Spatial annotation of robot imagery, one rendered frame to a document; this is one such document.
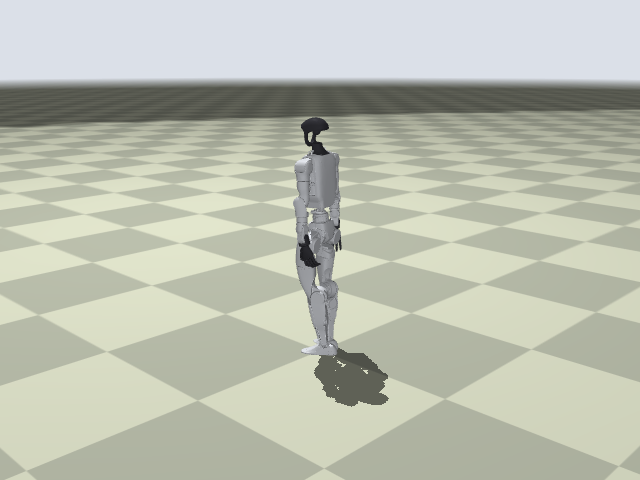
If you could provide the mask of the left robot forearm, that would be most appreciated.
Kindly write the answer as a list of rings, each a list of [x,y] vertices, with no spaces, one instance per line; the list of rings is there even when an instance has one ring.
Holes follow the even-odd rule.
[[[305,202],[302,198],[296,198],[293,202],[296,216],[296,232],[297,241],[300,244],[305,244],[304,236],[308,235],[308,216],[306,211]],[[308,235],[309,236],[309,235]]]

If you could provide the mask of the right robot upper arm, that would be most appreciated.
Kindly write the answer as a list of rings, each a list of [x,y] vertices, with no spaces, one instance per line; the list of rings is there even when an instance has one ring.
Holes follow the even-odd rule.
[[[339,193],[339,171],[338,171],[339,155],[337,153],[333,153],[333,154],[336,160],[336,194],[335,194],[336,196]]]

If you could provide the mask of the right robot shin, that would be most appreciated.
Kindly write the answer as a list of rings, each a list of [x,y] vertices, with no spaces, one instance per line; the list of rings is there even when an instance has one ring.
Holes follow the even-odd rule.
[[[328,341],[330,341],[330,337],[333,340],[333,336],[334,336],[334,321],[337,315],[337,308],[338,308],[338,298],[337,298],[337,293],[338,293],[338,285],[335,281],[333,281],[336,285],[336,294],[333,297],[329,297],[327,298],[326,303],[328,304],[328,317],[329,317],[329,321],[328,321],[328,325],[327,325],[327,338]]]

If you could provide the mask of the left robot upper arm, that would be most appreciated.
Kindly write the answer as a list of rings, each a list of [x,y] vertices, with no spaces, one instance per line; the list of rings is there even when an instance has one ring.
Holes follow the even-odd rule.
[[[297,198],[302,198],[305,202],[305,206],[307,207],[309,204],[310,174],[313,170],[312,158],[304,158],[297,161],[295,163],[294,170],[296,174],[297,189],[299,191],[299,196]]]

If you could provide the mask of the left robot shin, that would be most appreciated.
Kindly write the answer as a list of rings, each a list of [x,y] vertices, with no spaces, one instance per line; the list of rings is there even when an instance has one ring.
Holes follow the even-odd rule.
[[[327,325],[329,317],[328,304],[325,302],[325,295],[320,291],[315,291],[311,294],[310,300],[308,297],[307,300],[312,323],[319,340],[319,347],[326,348],[328,343]],[[324,345],[326,345],[326,347]]]

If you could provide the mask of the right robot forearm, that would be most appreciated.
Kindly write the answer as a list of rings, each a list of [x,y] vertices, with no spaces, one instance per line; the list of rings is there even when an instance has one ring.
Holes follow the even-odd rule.
[[[338,226],[339,224],[339,216],[340,216],[340,192],[335,196],[334,204],[329,206],[330,210],[330,218],[334,221],[334,226]]]

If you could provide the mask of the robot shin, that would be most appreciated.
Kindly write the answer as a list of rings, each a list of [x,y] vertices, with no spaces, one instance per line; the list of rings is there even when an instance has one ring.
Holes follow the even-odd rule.
[[[307,300],[312,323],[319,340],[319,347],[326,348],[328,343],[327,325],[329,317],[328,304],[325,302],[325,295],[320,291],[315,291],[311,294],[310,300],[308,297]],[[326,347],[324,345],[326,345]]]
[[[329,317],[329,321],[328,321],[328,325],[327,325],[327,338],[328,341],[330,341],[330,337],[333,340],[333,336],[334,336],[334,321],[337,315],[337,308],[338,308],[338,298],[337,298],[337,293],[338,293],[338,285],[335,281],[333,281],[336,285],[336,294],[333,297],[329,297],[327,298],[326,303],[328,304],[328,317]]]

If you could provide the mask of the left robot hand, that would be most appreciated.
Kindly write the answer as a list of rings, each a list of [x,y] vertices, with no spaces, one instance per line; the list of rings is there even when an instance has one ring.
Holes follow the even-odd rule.
[[[309,244],[310,244],[310,240],[309,240],[309,236],[306,234],[304,236],[304,240],[305,240],[305,244],[299,244],[299,246],[301,247],[300,249],[300,259],[302,261],[304,261],[304,264],[308,267],[317,267],[318,265],[320,265],[321,263],[317,263],[315,258],[313,257],[313,252],[312,250],[309,248]]]

